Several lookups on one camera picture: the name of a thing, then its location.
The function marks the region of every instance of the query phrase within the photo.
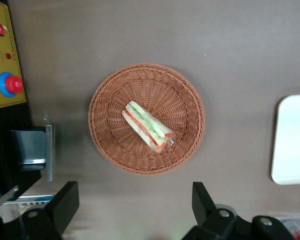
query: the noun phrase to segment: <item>plastic wrap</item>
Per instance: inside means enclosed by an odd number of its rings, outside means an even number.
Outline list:
[[[122,115],[155,152],[160,153],[164,148],[171,147],[175,143],[176,134],[135,101],[130,101],[125,106]]]

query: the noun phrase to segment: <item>tomato slice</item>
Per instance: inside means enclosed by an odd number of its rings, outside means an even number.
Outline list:
[[[131,120],[140,128],[140,130],[143,131],[144,134],[150,138],[150,141],[152,141],[155,144],[155,146],[159,148],[160,146],[158,145],[156,140],[151,136],[151,134],[148,132],[145,126],[143,126],[134,116],[132,116],[127,109],[125,109],[124,111],[131,118]]]

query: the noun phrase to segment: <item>woven basket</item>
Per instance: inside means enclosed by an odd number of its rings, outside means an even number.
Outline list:
[[[152,151],[129,126],[122,110],[134,100],[176,133],[174,145]],[[194,86],[177,71],[141,63],[119,69],[99,86],[88,115],[92,140],[115,166],[139,175],[169,172],[197,150],[205,111]]]

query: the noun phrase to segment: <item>yellow control panel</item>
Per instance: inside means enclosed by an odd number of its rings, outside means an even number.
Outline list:
[[[25,102],[10,15],[8,7],[0,2],[0,108]]]

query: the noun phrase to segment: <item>wicker basket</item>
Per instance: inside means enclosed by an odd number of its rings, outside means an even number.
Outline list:
[[[134,100],[176,133],[175,144],[152,151],[129,126],[122,110]],[[119,69],[99,86],[88,115],[92,140],[115,166],[139,175],[169,172],[197,150],[205,111],[197,90],[177,71],[141,63]]]

